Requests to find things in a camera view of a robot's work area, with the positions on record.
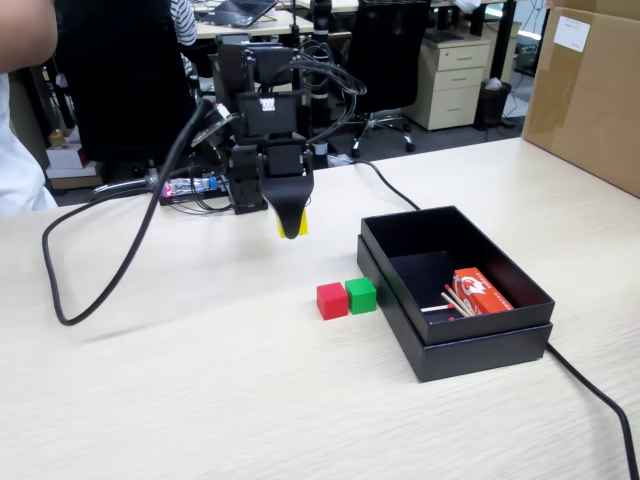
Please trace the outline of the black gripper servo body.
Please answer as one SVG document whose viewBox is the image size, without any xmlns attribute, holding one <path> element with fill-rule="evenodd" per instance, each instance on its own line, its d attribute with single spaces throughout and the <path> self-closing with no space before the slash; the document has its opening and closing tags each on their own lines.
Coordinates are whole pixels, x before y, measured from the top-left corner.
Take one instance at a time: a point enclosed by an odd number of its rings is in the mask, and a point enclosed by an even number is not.
<svg viewBox="0 0 640 480">
<path fill-rule="evenodd" d="M 265 177 L 306 176 L 313 171 L 307 140 L 298 133 L 268 135 L 261 146 L 259 165 Z"/>
</svg>

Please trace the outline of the black hood-shaped gripper finger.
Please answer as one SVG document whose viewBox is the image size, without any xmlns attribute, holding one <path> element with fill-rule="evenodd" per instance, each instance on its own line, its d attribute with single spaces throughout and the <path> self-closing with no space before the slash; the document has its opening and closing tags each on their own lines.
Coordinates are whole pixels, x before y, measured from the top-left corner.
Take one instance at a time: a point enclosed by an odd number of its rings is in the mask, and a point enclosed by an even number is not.
<svg viewBox="0 0 640 480">
<path fill-rule="evenodd" d="M 285 238 L 293 240 L 306 231 L 306 204 L 313 188 L 311 174 L 296 177 L 265 177 L 262 193 L 275 210 Z"/>
</svg>

